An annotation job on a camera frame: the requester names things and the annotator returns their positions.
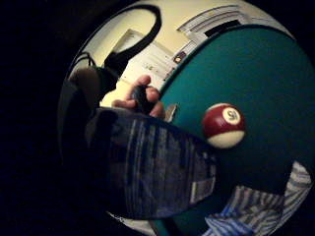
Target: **finger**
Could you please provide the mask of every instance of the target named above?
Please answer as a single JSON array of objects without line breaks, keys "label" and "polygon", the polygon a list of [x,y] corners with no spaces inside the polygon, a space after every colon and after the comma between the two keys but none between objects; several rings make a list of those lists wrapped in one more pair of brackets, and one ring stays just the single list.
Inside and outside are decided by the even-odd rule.
[{"label": "finger", "polygon": [[156,88],[147,87],[146,94],[149,102],[157,102],[159,100],[159,92]]},{"label": "finger", "polygon": [[164,119],[165,118],[165,110],[164,110],[163,103],[161,103],[160,101],[157,102],[157,104],[152,109],[152,111],[150,112],[149,115],[151,115],[153,117],[157,117],[159,119]]},{"label": "finger", "polygon": [[120,107],[125,109],[134,109],[136,107],[135,100],[113,100],[111,103],[113,107]]},{"label": "finger", "polygon": [[147,86],[151,82],[151,77],[149,75],[143,75],[139,77],[129,88],[128,92],[126,93],[125,99],[128,100],[131,97],[131,93],[137,86]]}]

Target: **green felt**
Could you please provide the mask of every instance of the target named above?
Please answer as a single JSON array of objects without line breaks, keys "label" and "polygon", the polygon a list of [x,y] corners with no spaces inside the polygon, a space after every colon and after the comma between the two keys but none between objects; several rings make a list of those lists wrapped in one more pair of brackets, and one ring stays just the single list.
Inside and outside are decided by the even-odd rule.
[{"label": "green felt", "polygon": [[211,105],[227,102],[245,116],[236,147],[216,150],[215,193],[175,217],[189,235],[207,229],[236,185],[283,194],[294,160],[312,172],[315,153],[315,71],[298,44],[274,29],[248,27],[210,38],[177,68],[162,91],[177,103],[173,124],[201,138]]}]

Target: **billiard ball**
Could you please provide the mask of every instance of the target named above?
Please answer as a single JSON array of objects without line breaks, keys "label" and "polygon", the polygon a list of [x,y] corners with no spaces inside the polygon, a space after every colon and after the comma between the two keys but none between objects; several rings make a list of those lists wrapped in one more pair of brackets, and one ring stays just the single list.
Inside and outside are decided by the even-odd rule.
[{"label": "billiard ball", "polygon": [[209,107],[202,120],[203,132],[215,148],[232,148],[245,135],[245,119],[235,106],[218,103]]}]

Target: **dark background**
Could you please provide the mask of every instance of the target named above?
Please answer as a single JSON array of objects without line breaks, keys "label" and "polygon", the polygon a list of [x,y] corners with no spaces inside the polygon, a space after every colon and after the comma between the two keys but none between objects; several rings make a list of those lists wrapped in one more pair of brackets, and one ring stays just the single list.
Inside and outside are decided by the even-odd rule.
[{"label": "dark background", "polygon": [[[0,3],[0,235],[121,235],[115,222],[83,217],[65,200],[56,111],[65,73],[92,31],[132,1]],[[256,1],[315,62],[312,0]],[[315,194],[278,235],[314,235]]]}]

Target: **blue and white striped cloth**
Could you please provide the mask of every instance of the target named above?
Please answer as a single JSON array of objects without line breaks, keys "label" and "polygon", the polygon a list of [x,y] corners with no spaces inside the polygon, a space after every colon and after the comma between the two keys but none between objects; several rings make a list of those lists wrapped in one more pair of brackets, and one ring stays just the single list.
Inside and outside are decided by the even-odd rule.
[{"label": "blue and white striped cloth", "polygon": [[295,161],[284,196],[236,186],[221,213],[206,217],[209,225],[203,236],[270,235],[299,208],[312,187],[312,180]]}]

